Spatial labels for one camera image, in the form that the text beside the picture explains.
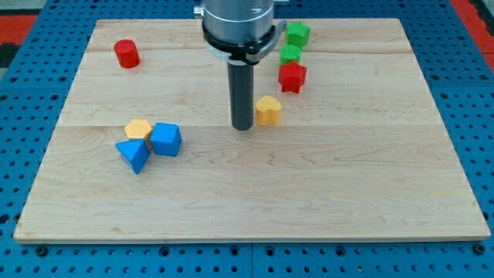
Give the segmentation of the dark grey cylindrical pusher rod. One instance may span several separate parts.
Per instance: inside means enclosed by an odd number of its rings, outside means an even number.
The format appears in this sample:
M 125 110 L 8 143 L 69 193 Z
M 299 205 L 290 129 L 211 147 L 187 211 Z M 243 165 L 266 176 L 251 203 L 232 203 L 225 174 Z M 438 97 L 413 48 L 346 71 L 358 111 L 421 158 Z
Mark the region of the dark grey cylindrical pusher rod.
M 228 88 L 232 126 L 247 131 L 253 125 L 253 66 L 228 64 Z

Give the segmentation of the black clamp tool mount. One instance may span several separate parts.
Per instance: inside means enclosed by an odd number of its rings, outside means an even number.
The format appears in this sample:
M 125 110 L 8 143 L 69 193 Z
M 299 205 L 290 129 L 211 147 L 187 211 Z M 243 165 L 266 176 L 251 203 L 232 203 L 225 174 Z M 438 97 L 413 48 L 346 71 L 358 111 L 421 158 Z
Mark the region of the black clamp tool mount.
M 287 21 L 271 25 L 269 31 L 253 42 L 230 43 L 215 38 L 204 26 L 203 38 L 209 52 L 234 66 L 254 66 L 275 48 L 279 37 L 286 30 Z

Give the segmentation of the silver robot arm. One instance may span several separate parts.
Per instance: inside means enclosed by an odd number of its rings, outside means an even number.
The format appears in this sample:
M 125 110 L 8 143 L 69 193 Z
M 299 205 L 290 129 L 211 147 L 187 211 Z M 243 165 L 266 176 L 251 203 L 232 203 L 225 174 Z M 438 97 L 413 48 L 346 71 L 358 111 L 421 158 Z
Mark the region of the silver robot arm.
M 254 66 L 286 30 L 287 22 L 273 23 L 273 9 L 273 0 L 202 0 L 193 8 L 205 45 L 227 63 L 231 122 L 238 131 L 254 121 Z

